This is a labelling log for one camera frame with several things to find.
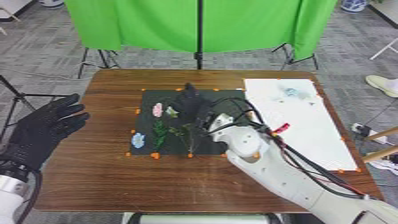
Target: gloved hand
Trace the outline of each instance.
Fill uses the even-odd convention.
[[[78,94],[53,101],[18,121],[3,157],[39,170],[60,140],[78,131],[89,119]]]
[[[209,102],[204,100],[193,85],[186,83],[185,90],[176,97],[176,101],[170,104],[174,110],[179,112],[178,118],[181,119],[183,123],[195,122],[201,108],[208,104]]]

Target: white wall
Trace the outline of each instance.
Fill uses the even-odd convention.
[[[23,6],[32,2],[32,0],[0,0],[0,6],[9,10],[10,13],[16,13]],[[0,19],[7,19],[9,14],[0,10]]]
[[[373,7],[398,24],[398,0],[384,0],[384,3],[373,4]]]

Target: white paper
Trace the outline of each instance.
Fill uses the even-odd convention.
[[[275,130],[284,123],[284,142],[327,170],[355,170],[357,164],[307,79],[245,79],[245,97],[265,123]]]

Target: gray carpet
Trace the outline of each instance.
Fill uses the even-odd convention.
[[[66,9],[46,10],[34,5],[21,15],[21,23],[2,23],[9,36],[0,35],[0,74],[10,80],[23,92],[69,94],[83,93],[89,78],[96,68],[83,72],[83,81],[76,78],[83,48],[73,29]],[[346,128],[353,122],[369,121],[392,102],[382,92],[364,84],[364,76],[382,74],[398,78],[398,55],[387,51],[375,61],[368,58],[398,37],[398,30],[366,10],[350,15],[336,9],[325,29],[325,35],[316,50],[320,71],[316,76],[337,110]],[[282,52],[272,54],[272,49],[204,55],[206,69],[261,69],[279,70]],[[192,54],[126,47],[119,53],[117,62],[122,68],[193,69]],[[99,63],[90,52],[89,61]],[[311,61],[288,66],[286,70],[313,71]],[[0,86],[0,121],[3,122],[12,95]],[[16,119],[28,113],[18,108]],[[369,125],[384,130],[398,124],[398,103],[382,113]],[[375,151],[384,146],[357,141],[361,153]],[[387,202],[398,207],[398,177],[369,167],[373,178],[384,192]],[[119,223],[121,215],[108,213],[41,213],[34,211],[28,224]]]

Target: green backdrop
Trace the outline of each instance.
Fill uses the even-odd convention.
[[[204,52],[289,43],[313,55],[337,0],[204,0]],[[197,0],[66,0],[85,47],[195,52]]]

